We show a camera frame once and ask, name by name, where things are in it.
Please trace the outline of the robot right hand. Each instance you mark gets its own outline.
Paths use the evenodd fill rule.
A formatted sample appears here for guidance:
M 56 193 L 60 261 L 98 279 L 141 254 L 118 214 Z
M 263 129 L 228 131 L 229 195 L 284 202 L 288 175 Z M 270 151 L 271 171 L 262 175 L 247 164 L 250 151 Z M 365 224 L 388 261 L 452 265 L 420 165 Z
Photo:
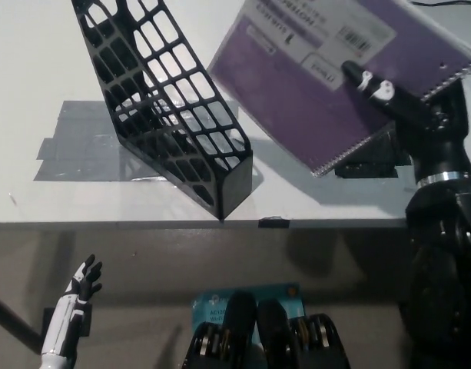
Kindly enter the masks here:
M 471 161 L 465 148 L 469 117 L 460 80 L 423 100 L 354 61 L 345 61 L 341 69 L 347 81 L 394 122 L 398 142 L 413 161 L 420 187 L 471 179 Z

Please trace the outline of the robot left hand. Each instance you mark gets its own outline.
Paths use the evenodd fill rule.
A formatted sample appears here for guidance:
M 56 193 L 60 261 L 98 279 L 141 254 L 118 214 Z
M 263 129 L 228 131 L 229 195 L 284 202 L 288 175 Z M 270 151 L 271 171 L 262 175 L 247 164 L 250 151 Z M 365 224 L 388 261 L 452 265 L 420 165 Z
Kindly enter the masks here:
M 41 355 L 70 357 L 76 352 L 85 309 L 92 296 L 101 290 L 98 282 L 101 268 L 102 262 L 95 262 L 94 254 L 78 267 L 55 306 Z

